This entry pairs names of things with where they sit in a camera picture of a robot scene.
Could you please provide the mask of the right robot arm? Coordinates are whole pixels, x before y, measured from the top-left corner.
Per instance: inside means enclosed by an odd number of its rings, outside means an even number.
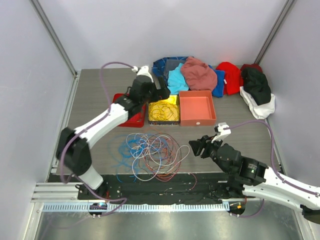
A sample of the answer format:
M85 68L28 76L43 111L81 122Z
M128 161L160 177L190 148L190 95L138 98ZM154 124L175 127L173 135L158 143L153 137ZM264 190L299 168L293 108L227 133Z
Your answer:
M306 220L319 224L319 187L274 171L265 163L243 156L229 144L207 135L188 143L195 156L211 158L227 174L225 190L230 197L242 194L268 200L300 212Z

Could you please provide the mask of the black cloth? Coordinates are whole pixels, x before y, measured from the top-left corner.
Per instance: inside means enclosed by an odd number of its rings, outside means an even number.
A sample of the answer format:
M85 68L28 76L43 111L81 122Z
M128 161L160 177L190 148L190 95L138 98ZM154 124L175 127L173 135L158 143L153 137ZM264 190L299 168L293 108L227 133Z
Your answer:
M260 106L271 101L271 89L266 75L253 67L246 67L241 71L243 89L249 93L255 103Z

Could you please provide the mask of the dusty pink cloth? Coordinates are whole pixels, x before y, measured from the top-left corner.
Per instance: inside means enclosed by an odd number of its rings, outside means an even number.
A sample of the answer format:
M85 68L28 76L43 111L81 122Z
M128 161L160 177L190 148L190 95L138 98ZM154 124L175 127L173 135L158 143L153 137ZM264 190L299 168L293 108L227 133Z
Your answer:
M180 72L192 91L212 92L218 84L215 71L208 64L192 56L186 59Z

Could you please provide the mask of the red plastic box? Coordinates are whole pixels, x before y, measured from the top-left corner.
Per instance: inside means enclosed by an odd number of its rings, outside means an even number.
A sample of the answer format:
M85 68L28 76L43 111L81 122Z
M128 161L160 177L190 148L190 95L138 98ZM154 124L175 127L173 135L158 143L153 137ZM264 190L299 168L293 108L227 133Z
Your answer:
M127 113L126 121L119 124L119 127L142 128L144 126L146 115L145 103L131 98L127 93L116 93L112 103L124 107Z

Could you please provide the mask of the dark red cloth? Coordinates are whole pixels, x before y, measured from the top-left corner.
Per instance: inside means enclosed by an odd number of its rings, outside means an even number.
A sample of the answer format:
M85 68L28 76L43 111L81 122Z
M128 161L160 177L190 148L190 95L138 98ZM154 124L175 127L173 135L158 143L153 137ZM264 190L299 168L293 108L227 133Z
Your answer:
M256 63L243 64L242 67L240 68L240 70L243 71L243 70L246 69L246 68L256 69L256 70L258 70L259 72L263 73L262 68L261 68L258 64L256 64Z

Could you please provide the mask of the gold metal tin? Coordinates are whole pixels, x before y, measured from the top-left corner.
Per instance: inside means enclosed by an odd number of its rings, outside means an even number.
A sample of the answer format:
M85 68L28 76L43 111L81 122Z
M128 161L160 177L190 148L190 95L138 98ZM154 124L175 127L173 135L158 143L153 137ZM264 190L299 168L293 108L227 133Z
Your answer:
M180 119L180 100L178 95L148 104L147 119L151 126L178 126Z

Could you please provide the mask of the grey cloth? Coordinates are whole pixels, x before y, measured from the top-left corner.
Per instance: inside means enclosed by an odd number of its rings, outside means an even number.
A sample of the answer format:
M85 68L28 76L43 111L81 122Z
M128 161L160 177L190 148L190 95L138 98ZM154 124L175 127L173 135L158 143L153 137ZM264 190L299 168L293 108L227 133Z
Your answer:
M168 59L164 66L163 75L168 79L169 78L169 72L176 69L176 67L179 66L179 64L184 64L186 60L182 59Z

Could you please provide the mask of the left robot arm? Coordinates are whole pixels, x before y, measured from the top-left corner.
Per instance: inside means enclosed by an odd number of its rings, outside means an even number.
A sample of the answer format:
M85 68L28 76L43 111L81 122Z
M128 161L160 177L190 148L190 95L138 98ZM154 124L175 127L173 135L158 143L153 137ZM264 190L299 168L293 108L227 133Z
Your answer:
M107 188L93 167L91 148L111 130L138 114L145 104L169 98L165 80L162 77L157 80L159 88L150 76L138 75L128 93L118 97L105 112L76 129L66 127L60 133L56 158L89 186L93 198L102 199Z

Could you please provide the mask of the cyan cloth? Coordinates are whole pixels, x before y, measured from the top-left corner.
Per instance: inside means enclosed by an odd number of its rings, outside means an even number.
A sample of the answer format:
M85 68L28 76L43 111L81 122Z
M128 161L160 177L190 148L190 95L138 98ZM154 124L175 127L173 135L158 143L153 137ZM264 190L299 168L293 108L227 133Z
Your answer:
M171 95L178 95L181 91L188 91L189 86L186 83L185 77L181 73L181 68L183 63L179 63L179 65L168 72L167 78L167 88L170 91Z

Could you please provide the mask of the royal blue cloth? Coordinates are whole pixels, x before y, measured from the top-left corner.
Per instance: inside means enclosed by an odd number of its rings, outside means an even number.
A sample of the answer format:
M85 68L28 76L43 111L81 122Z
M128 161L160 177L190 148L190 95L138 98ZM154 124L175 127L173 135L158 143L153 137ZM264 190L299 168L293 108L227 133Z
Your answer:
M222 98L224 96L224 86L225 86L225 71L214 69L209 65L211 69L217 75L217 85L212 91L212 95L217 98Z

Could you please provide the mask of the salmon pink box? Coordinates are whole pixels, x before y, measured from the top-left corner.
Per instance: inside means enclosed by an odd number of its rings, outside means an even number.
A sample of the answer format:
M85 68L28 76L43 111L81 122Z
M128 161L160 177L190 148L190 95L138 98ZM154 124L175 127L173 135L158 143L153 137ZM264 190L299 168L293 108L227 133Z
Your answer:
M180 91L178 96L180 125L182 127L203 127L215 125L217 117L211 91Z

